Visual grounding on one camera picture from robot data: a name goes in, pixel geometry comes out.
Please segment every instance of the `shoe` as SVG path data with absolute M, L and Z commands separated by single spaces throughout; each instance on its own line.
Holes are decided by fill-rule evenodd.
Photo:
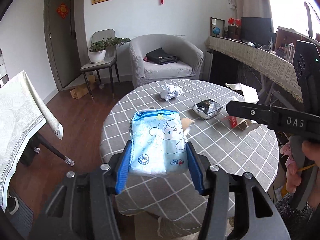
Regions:
M 7 209 L 9 211 L 10 215 L 13 215 L 19 208 L 19 202 L 16 197 L 11 197 L 7 198 Z

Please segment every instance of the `diamond-shaped red decoration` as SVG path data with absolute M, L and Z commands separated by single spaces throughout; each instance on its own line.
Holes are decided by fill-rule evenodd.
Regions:
M 61 16 L 62 19 L 66 18 L 69 13 L 69 8 L 65 3 L 62 3 L 58 9 L 57 13 Z

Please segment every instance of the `gray door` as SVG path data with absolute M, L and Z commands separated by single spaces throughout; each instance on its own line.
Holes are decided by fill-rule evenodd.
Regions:
M 49 33 L 58 79 L 64 88 L 81 74 L 74 0 L 49 0 Z

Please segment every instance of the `wooden floor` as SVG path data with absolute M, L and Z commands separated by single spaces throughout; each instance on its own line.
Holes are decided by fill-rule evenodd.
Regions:
M 47 124 L 39 132 L 75 165 L 70 167 L 42 145 L 29 167 L 18 163 L 10 188 L 34 212 L 34 221 L 68 171 L 90 172 L 101 164 L 99 145 L 103 121 L 115 103 L 132 90 L 131 82 L 117 83 L 113 99 L 108 86 L 95 88 L 92 91 L 94 101 L 89 94 L 74 99 L 69 91 L 61 91 L 47 104 L 63 126 L 63 139 L 58 139 Z

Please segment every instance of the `blue gripper pad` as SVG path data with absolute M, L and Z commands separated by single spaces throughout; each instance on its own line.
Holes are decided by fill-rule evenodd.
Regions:
M 197 162 L 196 151 L 191 142 L 186 143 L 189 171 L 191 174 L 193 185 L 199 194 L 204 193 L 203 174 Z
M 130 161 L 130 154 L 131 154 L 131 146 L 132 142 L 129 140 L 127 141 L 127 144 L 124 147 L 124 150 L 121 154 L 122 161 L 119 165 L 118 171 L 117 171 L 117 181 L 115 190 L 117 194 L 120 194 L 121 191 L 124 189 L 125 184 L 127 183 L 128 178 L 128 172 L 129 172 L 129 161 Z

